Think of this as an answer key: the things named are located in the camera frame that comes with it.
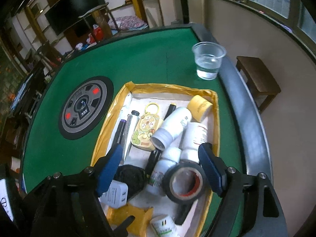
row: green felt surface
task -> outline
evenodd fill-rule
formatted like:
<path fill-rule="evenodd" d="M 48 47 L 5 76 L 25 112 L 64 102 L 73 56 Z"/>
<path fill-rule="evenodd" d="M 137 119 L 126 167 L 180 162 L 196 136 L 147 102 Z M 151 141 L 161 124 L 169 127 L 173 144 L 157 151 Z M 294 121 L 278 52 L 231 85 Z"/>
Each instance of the green felt surface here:
<path fill-rule="evenodd" d="M 219 79 L 205 81 L 196 75 L 191 47 L 197 42 L 189 28 L 164 30 L 122 39 L 65 63 L 47 90 L 29 134 L 23 167 L 27 191 L 54 172 L 75 174 L 90 165 L 104 119 L 84 137 L 67 140 L 58 130 L 58 116 L 72 90 L 84 80 L 98 75 L 113 81 L 114 96 L 129 81 L 216 91 L 220 108 L 220 156 L 227 165 L 242 171 L 237 130 L 223 86 Z M 205 228 L 210 225 L 219 202 L 214 195 Z M 238 235 L 240 223 L 241 210 L 232 236 Z"/>

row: blue gripper pad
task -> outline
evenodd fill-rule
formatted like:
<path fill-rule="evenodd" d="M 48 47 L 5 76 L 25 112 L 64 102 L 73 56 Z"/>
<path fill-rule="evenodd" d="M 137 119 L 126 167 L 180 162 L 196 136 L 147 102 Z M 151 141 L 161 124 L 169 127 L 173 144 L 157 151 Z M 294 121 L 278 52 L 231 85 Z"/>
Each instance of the blue gripper pad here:
<path fill-rule="evenodd" d="M 212 191 L 216 192 L 218 196 L 221 196 L 227 187 L 227 176 L 225 172 L 227 166 L 224 161 L 213 154 L 212 145 L 210 143 L 202 143 L 199 146 L 198 158 Z"/>
<path fill-rule="evenodd" d="M 98 185 L 96 188 L 98 197 L 101 197 L 104 192 L 109 190 L 122 156 L 123 148 L 118 144 L 112 147 L 106 156 L 99 158 L 94 165 L 95 173 L 98 179 Z"/>

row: clear plastic cup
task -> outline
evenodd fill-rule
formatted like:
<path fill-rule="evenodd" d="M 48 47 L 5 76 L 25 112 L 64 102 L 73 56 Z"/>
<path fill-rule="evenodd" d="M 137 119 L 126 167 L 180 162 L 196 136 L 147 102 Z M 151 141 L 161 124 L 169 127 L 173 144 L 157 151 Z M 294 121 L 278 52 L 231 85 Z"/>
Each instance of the clear plastic cup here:
<path fill-rule="evenodd" d="M 197 65 L 197 75 L 204 80 L 213 80 L 217 77 L 222 58 L 226 50 L 214 42 L 198 42 L 192 47 L 194 60 Z"/>

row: window frame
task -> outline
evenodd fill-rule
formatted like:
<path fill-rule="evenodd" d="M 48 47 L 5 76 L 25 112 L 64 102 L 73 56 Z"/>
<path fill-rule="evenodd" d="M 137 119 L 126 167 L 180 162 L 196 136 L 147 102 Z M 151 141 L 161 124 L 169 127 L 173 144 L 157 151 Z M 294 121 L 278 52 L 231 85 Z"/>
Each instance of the window frame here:
<path fill-rule="evenodd" d="M 290 0 L 290 10 L 289 10 L 289 17 L 285 18 L 279 13 L 271 10 L 264 5 L 256 3 L 250 0 L 230 0 L 236 2 L 240 5 L 246 5 L 254 9 L 257 12 L 260 12 L 263 16 L 269 17 L 274 20 L 279 25 L 286 26 L 292 30 L 292 32 L 286 30 L 288 33 L 292 34 L 300 43 L 302 43 L 307 50 L 312 54 L 314 61 L 316 60 L 316 43 L 299 27 L 299 20 L 300 15 L 302 13 L 302 6 L 300 0 Z"/>

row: black tv screen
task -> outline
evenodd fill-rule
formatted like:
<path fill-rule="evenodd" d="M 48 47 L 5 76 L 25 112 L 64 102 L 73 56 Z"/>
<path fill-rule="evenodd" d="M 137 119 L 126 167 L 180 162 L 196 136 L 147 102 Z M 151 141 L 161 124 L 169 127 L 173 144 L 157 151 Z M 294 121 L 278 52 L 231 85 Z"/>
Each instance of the black tv screen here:
<path fill-rule="evenodd" d="M 60 0 L 45 16 L 57 35 L 75 24 L 79 16 L 100 5 L 99 0 Z"/>

